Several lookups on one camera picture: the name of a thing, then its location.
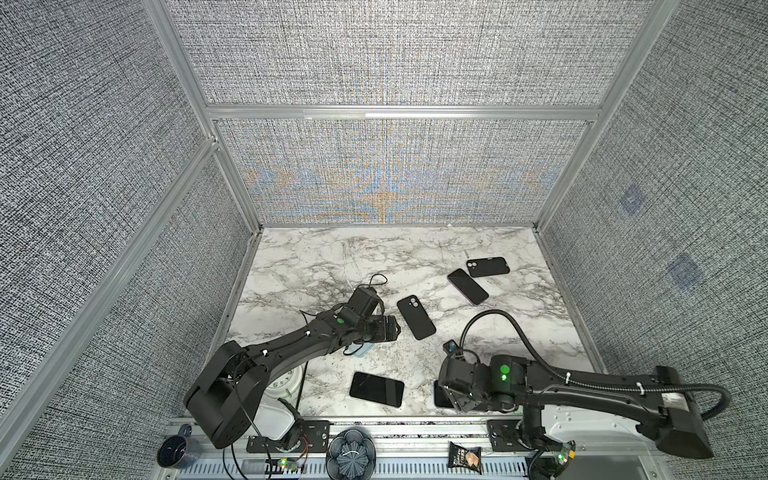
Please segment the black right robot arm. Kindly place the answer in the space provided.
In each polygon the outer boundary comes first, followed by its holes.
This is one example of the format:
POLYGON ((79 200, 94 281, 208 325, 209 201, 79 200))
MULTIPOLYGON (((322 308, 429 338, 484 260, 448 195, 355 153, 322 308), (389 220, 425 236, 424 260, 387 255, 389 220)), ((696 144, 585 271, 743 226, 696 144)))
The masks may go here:
POLYGON ((522 357, 495 355, 470 363, 465 353, 448 355, 438 384, 459 412, 522 410, 511 438, 529 450, 554 451, 564 441, 542 424, 546 407, 575 407, 613 414, 635 423, 638 434, 666 454, 709 459, 714 453, 705 421, 731 402, 723 388, 683 384, 677 372, 658 367, 652 375, 619 377, 568 371, 522 357))

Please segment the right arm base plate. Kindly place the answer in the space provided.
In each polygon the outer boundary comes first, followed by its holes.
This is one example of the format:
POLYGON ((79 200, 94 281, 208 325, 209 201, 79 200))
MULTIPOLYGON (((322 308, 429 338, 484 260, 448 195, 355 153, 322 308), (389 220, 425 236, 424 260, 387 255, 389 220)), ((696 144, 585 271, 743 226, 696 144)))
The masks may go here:
POLYGON ((520 436, 519 419, 487 420, 486 429, 491 449, 495 453, 527 452, 530 447, 520 436))

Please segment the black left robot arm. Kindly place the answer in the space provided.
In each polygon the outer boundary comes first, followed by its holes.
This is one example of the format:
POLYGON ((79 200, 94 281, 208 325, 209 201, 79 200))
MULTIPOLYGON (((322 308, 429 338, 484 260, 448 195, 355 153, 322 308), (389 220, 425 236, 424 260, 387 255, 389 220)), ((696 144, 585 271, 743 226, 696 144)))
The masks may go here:
POLYGON ((217 449, 253 426, 267 386, 305 362, 352 344, 388 343, 401 333, 393 315, 356 320, 328 310, 307 325, 249 346, 229 341, 217 349, 184 397, 186 410, 217 449))

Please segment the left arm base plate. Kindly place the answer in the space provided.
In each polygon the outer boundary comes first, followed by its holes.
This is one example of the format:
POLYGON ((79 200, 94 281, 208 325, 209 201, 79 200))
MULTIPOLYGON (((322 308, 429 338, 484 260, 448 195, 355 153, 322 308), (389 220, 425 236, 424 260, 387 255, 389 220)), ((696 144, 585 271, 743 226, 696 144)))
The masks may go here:
POLYGON ((329 442, 330 422, 325 420, 298 421, 278 440, 251 435, 248 437, 246 451, 255 453, 288 453, 298 456, 300 453, 325 453, 329 442))

